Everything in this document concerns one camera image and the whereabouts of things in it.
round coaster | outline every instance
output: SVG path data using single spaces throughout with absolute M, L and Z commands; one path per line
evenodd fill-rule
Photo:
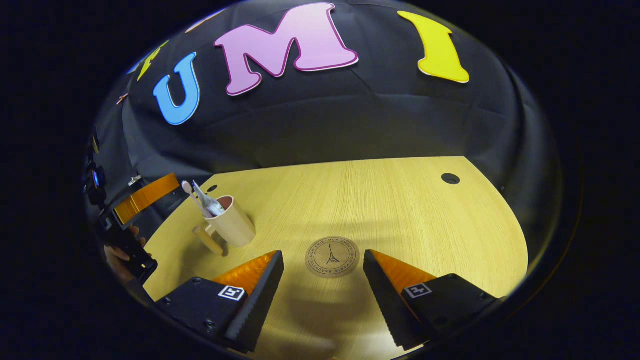
M 320 277 L 344 276 L 356 268 L 360 252 L 349 239 L 329 236 L 313 243 L 307 250 L 309 271 Z

mug handle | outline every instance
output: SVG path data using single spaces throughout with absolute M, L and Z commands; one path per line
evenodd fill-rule
M 214 232 L 215 228 L 211 224 L 207 226 L 206 229 L 203 229 L 202 226 L 199 225 L 193 228 L 193 233 L 198 236 L 198 239 L 200 239 L 200 241 L 206 245 L 209 250 L 214 254 L 222 255 L 224 250 L 211 237 Z

black device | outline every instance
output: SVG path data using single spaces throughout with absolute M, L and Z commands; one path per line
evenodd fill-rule
M 255 351 L 283 272 L 278 250 L 250 295 L 242 288 L 194 277 L 156 305 L 207 340 L 246 354 Z
M 87 146 L 87 163 L 84 168 L 83 194 L 89 198 L 89 203 L 100 208 L 100 215 L 93 224 L 95 234 L 105 245 L 118 247 L 129 255 L 130 260 L 124 261 L 124 266 L 139 280 L 141 284 L 153 274 L 157 268 L 157 261 L 152 259 L 142 248 L 140 242 L 128 229 L 128 224 L 122 224 L 113 213 L 113 208 L 107 207 L 104 187 L 106 176 L 103 167 L 98 167 L 93 159 L 94 154 L 100 152 L 100 142 L 96 127 L 93 127 Z
M 370 250 L 364 272 L 391 336 L 409 350 L 453 336 L 502 303 L 457 274 L 413 284 L 396 291 Z

black cloth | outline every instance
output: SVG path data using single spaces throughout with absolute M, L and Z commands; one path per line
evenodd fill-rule
M 292 46 L 282 77 L 249 60 L 262 83 L 243 95 L 225 93 L 227 65 L 214 41 L 243 24 L 274 32 L 286 10 L 304 3 L 235 4 L 171 37 L 139 81 L 141 66 L 119 82 L 106 115 L 97 120 L 103 147 L 114 148 L 101 159 L 109 163 L 109 191 L 125 188 L 137 174 L 145 183 L 169 172 L 180 181 L 203 181 L 216 173 L 305 163 L 465 156 L 513 209 L 530 261 L 539 255 L 555 229 L 562 194 L 552 134 L 518 76 L 453 24 L 395 1 L 336 1 L 332 19 L 345 45 L 358 53 L 357 64 L 298 71 L 293 67 L 298 48 Z M 399 10 L 451 29 L 468 83 L 420 72 L 422 41 Z M 173 126 L 164 120 L 153 89 L 163 76 L 173 75 L 169 88 L 180 104 L 184 91 L 173 68 L 193 51 L 201 100 L 192 118 Z M 129 96 L 117 106 L 124 93 Z M 161 222 L 184 199 L 180 193 L 162 199 L 150 213 Z

human hand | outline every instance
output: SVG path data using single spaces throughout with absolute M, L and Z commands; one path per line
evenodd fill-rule
M 133 233 L 133 236 L 137 236 L 140 233 L 140 228 L 137 226 L 130 226 L 129 230 Z M 138 241 L 140 242 L 140 245 L 142 247 L 145 247 L 145 245 L 147 244 L 147 239 L 145 238 L 139 238 Z M 109 264 L 109 267 L 116 274 L 120 282 L 127 283 L 133 280 L 133 274 L 123 263 L 123 261 L 129 261 L 131 259 L 126 252 L 119 249 L 118 247 L 110 247 L 105 245 L 104 254 L 107 257 L 107 264 Z

